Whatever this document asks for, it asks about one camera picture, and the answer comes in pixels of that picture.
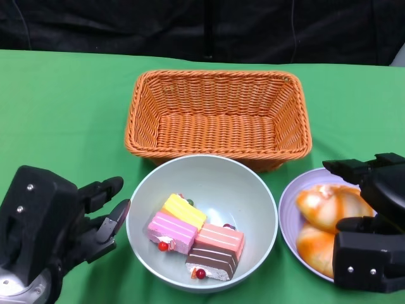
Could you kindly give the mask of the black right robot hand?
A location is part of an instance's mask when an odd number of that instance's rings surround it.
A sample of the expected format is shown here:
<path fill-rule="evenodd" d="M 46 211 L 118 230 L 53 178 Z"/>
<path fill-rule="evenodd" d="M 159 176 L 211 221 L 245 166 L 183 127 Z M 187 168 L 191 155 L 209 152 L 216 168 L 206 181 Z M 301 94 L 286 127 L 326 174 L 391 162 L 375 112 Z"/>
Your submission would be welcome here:
<path fill-rule="evenodd" d="M 333 246 L 333 282 L 362 291 L 392 293 L 404 289 L 404 157 L 377 154 L 369 161 L 328 160 L 323 166 L 358 185 L 373 217 L 337 222 Z"/>

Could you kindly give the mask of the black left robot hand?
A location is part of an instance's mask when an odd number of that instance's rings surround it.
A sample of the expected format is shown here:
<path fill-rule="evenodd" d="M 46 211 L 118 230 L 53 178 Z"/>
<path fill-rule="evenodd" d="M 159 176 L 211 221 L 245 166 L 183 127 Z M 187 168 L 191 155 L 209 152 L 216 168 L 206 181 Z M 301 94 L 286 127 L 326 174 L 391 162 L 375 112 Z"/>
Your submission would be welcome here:
<path fill-rule="evenodd" d="M 89 215 L 122 187 L 112 177 L 79 188 L 50 170 L 21 166 L 1 204 L 1 302 L 55 303 L 71 269 L 114 250 L 130 200 Z"/>

